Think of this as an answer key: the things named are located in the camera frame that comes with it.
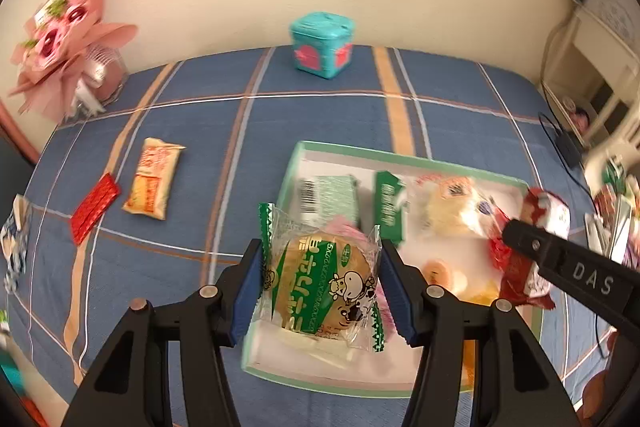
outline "orange snack bar package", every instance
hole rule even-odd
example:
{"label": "orange snack bar package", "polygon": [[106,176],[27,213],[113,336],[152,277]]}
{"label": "orange snack bar package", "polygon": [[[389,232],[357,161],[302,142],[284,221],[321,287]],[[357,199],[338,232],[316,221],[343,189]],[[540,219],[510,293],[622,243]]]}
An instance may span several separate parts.
{"label": "orange snack bar package", "polygon": [[166,201],[181,149],[184,146],[167,144],[159,138],[145,138],[131,192],[122,207],[124,210],[165,219]]}

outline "red wrapper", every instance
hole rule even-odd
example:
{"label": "red wrapper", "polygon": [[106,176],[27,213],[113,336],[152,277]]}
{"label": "red wrapper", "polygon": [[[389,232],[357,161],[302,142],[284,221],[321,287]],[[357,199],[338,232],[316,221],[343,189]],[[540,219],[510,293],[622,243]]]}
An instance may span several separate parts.
{"label": "red wrapper", "polygon": [[511,248],[502,241],[502,231],[509,222],[509,216],[498,207],[494,207],[494,218],[494,226],[489,231],[489,257],[494,267],[504,273],[509,265],[512,252]]}
{"label": "red wrapper", "polygon": [[[520,219],[566,239],[569,235],[569,207],[557,195],[540,188],[529,189]],[[549,292],[551,283],[538,273],[538,265],[528,257],[512,251],[500,284],[500,298],[512,304],[531,304],[546,310],[556,307]]]}
{"label": "red wrapper", "polygon": [[76,245],[82,243],[96,221],[118,197],[118,194],[120,194],[120,189],[109,173],[100,178],[100,181],[86,195],[74,215],[71,216],[71,235]]}

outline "pink flower bouquet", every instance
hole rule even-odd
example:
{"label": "pink flower bouquet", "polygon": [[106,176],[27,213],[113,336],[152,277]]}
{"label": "pink flower bouquet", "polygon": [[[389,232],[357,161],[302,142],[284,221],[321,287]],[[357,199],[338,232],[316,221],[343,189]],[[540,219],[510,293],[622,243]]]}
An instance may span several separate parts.
{"label": "pink flower bouquet", "polygon": [[114,49],[133,39],[138,28],[102,22],[103,6],[104,0],[49,0],[25,23],[29,38],[11,57],[20,73],[9,94],[24,94],[20,112],[35,110],[60,122],[75,113],[78,99],[99,111],[98,101],[113,96],[124,67],[119,60],[100,59],[119,57]]}

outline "packaged cookie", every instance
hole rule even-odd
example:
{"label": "packaged cookie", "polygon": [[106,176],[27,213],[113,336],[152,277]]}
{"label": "packaged cookie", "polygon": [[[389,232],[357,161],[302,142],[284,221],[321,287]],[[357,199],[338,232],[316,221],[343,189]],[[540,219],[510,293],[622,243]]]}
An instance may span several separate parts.
{"label": "packaged cookie", "polygon": [[[272,204],[260,205],[260,221],[260,317],[287,330],[380,350],[371,341],[372,336],[383,337],[376,305],[377,228],[371,238],[349,237],[296,223]],[[372,333],[371,327],[380,332]]]}
{"label": "packaged cookie", "polygon": [[164,219],[175,165],[184,146],[168,144],[158,138],[145,138],[142,154],[123,209]]}

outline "clear plastic bag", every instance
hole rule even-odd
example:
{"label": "clear plastic bag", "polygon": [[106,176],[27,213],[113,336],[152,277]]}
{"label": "clear plastic bag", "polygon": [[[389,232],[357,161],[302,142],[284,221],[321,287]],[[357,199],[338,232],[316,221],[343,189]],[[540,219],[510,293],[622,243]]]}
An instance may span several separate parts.
{"label": "clear plastic bag", "polygon": [[412,184],[410,212],[423,232],[488,237],[494,203],[468,176],[422,176]]}
{"label": "clear plastic bag", "polygon": [[350,347],[381,351],[376,303],[378,227],[365,237],[352,227],[322,229],[260,204],[264,286],[259,318],[286,330]]}

